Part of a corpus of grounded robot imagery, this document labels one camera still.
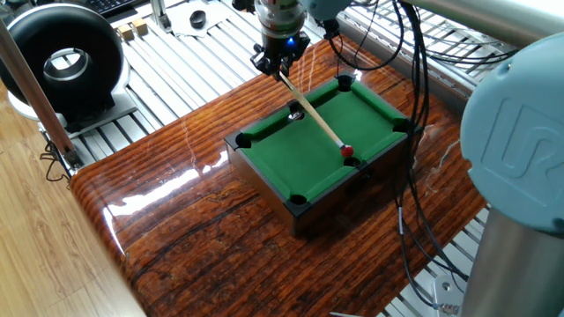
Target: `metal pole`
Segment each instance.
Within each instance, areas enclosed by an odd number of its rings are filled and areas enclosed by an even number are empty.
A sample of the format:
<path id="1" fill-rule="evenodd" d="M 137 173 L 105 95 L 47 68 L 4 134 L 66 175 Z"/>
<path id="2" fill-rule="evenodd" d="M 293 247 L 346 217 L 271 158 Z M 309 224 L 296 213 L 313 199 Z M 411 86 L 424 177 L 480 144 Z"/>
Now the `metal pole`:
<path id="1" fill-rule="evenodd" d="M 564 308 L 564 239 L 490 211 L 461 317 L 556 317 Z"/>
<path id="2" fill-rule="evenodd" d="M 560 0 L 404 1 L 520 48 L 564 32 L 564 4 Z"/>
<path id="3" fill-rule="evenodd" d="M 152 15 L 157 25 L 159 25 L 163 31 L 170 33 L 172 31 L 172 25 L 167 15 L 165 0 L 151 0 L 151 8 Z"/>
<path id="4" fill-rule="evenodd" d="M 2 20 L 0 20 L 0 59 L 18 84 L 19 89 L 26 96 L 27 102 L 37 114 L 57 149 L 73 167 L 81 167 L 82 162 L 74 149 L 74 145 L 72 145 L 69 136 L 56 118 L 55 111 L 47 96 L 39 86 L 37 79 L 27 65 L 26 59 L 21 55 L 18 45 L 10 36 L 10 32 Z"/>

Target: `keyboard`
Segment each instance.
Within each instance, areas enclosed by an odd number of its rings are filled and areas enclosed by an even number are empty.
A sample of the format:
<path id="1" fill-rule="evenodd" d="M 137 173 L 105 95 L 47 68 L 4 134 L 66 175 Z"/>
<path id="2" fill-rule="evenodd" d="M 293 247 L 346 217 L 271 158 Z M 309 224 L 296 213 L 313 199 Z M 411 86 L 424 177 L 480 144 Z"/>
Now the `keyboard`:
<path id="1" fill-rule="evenodd" d="M 112 17 L 123 11 L 133 9 L 134 4 L 147 2 L 148 0 L 86 0 L 90 9 L 97 11 L 104 18 Z"/>

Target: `small wooden block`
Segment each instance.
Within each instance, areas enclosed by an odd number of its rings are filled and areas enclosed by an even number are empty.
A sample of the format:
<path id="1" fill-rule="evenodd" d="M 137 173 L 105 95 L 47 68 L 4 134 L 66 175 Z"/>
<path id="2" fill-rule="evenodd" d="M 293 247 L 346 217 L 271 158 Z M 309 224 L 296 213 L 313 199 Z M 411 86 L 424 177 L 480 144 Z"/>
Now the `small wooden block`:
<path id="1" fill-rule="evenodd" d="M 139 34 L 139 36 L 143 36 L 149 33 L 149 30 L 147 29 L 147 24 L 142 18 L 136 19 L 135 21 L 132 22 L 132 24 L 133 24 L 133 28 L 135 28 L 135 31 L 137 32 L 137 34 Z"/>
<path id="2" fill-rule="evenodd" d="M 133 36 L 133 30 L 128 25 L 123 25 L 123 26 L 118 27 L 117 31 L 119 31 L 120 35 L 126 41 L 131 41 L 135 38 L 135 36 Z"/>

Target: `green felt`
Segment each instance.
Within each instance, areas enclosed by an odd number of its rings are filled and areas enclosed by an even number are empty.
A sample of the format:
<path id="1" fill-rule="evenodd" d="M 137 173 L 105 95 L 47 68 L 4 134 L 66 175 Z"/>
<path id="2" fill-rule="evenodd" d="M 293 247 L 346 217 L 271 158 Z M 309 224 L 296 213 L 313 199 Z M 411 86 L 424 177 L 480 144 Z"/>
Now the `green felt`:
<path id="1" fill-rule="evenodd" d="M 395 143 L 404 133 L 393 127 L 404 116 L 365 86 L 354 83 L 350 92 L 339 92 L 337 80 L 307 96 L 316 110 L 345 144 L 354 148 L 354 157 L 370 160 Z M 306 114 L 288 121 L 289 110 L 259 122 L 244 133 L 250 149 L 242 149 L 263 175 L 290 199 L 303 195 L 313 200 L 354 171 L 344 166 L 337 145 Z"/>

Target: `robot end effector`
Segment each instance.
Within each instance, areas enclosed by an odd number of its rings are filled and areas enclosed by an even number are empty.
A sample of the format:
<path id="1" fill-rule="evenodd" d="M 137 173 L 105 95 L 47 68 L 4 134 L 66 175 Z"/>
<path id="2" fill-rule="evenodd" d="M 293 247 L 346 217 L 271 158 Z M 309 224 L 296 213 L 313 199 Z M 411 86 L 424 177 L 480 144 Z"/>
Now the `robot end effector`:
<path id="1" fill-rule="evenodd" d="M 323 5 L 319 2 L 323 0 L 233 0 L 236 10 L 256 12 L 261 22 L 263 45 L 255 44 L 256 53 L 251 57 L 258 70 L 277 80 L 280 71 L 289 76 L 293 62 L 301 58 L 310 42 L 301 31 L 306 11 L 317 20 L 334 19 L 351 0 L 331 0 Z"/>

